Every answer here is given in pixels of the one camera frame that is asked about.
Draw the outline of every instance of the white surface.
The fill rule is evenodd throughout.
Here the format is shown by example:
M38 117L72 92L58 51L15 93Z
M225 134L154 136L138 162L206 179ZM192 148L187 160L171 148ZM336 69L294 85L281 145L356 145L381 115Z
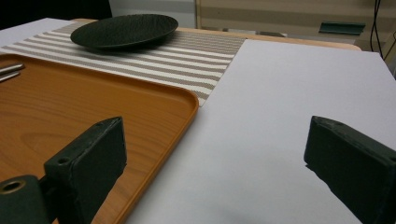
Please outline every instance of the white surface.
M2 30L0 31L0 47L21 41L33 35L61 28L71 23L73 22L43 19Z
M305 168L313 115L396 148L396 82L376 53L247 40L127 223L359 223Z
M109 0L113 17L161 14L175 18L180 27L195 28L194 0Z

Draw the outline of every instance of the black wire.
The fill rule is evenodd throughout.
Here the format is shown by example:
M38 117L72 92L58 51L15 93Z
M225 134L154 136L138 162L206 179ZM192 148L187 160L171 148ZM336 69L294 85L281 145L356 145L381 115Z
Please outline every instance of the black wire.
M378 30L376 28L376 18L378 16L378 10L379 10L380 4L381 4L381 0L375 0L374 21L373 21L372 31L371 31L371 34L370 34L370 47L371 47L371 50L374 51L374 49L373 49L373 34L375 32L376 43L377 43L378 48L379 48L379 54L381 55L381 58L384 58L384 56L382 54L381 44L380 44L380 41L379 41Z

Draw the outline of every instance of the striped cloth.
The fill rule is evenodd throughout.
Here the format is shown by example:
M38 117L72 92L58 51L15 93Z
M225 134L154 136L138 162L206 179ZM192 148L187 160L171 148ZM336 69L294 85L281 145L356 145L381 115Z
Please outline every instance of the striped cloth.
M92 51L70 40L71 33L84 24L75 22L4 46L0 51L185 88L196 93L202 106L245 41L240 37L175 31L161 45L133 51Z

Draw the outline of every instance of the screw hole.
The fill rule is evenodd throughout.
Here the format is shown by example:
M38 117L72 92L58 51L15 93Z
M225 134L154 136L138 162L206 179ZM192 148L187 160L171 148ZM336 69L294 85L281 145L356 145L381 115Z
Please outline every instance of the screw hole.
M0 194L9 194L12 192L15 192L21 188L23 188L23 186L25 186L26 182L24 182L23 180L16 180L16 181L12 181L9 182L7 184L5 184L4 186L2 186L2 188L0 188Z
M59 163L60 165L63 165L63 164L65 164L65 163L67 163L68 161L69 161L69 158L61 158L61 159L58 160L58 163Z

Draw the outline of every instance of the wall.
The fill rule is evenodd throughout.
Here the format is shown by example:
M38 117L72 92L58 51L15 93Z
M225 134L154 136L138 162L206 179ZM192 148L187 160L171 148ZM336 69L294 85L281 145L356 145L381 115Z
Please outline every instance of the wall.
M375 0L196 0L198 28L232 28L292 35L354 38L368 49ZM362 22L360 36L324 35L323 21ZM382 0L377 28L382 47L388 49L396 31L396 1Z
M180 27L195 28L194 0L109 0L113 17L130 14L162 14L175 18Z

